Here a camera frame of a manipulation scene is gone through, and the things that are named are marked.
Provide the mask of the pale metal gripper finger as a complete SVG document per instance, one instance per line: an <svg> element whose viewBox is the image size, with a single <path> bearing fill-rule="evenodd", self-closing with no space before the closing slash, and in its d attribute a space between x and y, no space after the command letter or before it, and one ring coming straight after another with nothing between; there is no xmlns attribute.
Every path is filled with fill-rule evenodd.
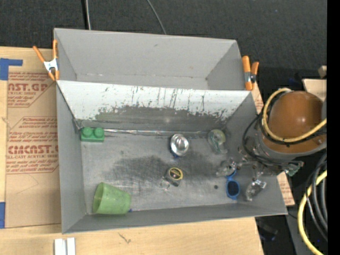
<svg viewBox="0 0 340 255"><path fill-rule="evenodd" d="M267 186L267 182L262 180L252 181L246 191L245 198L247 201L252 201L255 196L257 196L262 190L264 190Z"/></svg>
<svg viewBox="0 0 340 255"><path fill-rule="evenodd" d="M229 177L235 174L237 170L237 163L233 160L224 160L217 169L217 177Z"/></svg>

